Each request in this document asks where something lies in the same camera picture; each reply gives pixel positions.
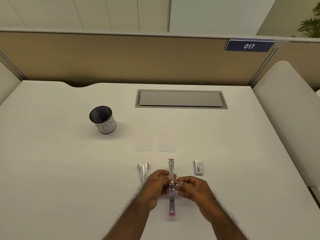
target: paper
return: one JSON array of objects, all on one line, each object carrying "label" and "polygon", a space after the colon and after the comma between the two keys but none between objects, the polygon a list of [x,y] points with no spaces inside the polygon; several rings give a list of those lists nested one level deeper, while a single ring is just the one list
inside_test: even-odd
[{"label": "paper", "polygon": [[162,129],[159,135],[159,152],[176,152],[176,131]]},{"label": "paper", "polygon": [[152,151],[152,137],[147,131],[135,132],[136,152]]}]

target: number sign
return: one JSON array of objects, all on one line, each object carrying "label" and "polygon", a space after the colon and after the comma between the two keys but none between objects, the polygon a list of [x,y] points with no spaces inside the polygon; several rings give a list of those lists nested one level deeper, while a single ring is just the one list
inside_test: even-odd
[{"label": "number sign", "polygon": [[273,40],[229,40],[226,51],[268,52]]}]

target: white desk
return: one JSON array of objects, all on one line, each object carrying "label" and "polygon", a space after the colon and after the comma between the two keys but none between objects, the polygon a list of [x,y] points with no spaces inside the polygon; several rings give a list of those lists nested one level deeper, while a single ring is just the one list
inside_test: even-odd
[{"label": "white desk", "polygon": [[[228,109],[135,108],[137,89],[221,90]],[[89,120],[99,105],[117,122],[107,135]],[[176,153],[158,152],[164,125]],[[153,151],[135,152],[139,126]],[[320,211],[250,87],[23,81],[0,106],[0,139],[0,239],[99,240],[141,185],[137,163],[151,173],[168,158],[178,176],[202,160],[202,178],[250,239],[320,236]],[[193,202],[177,196],[175,218],[168,206],[159,199],[142,239],[215,238]]]}]

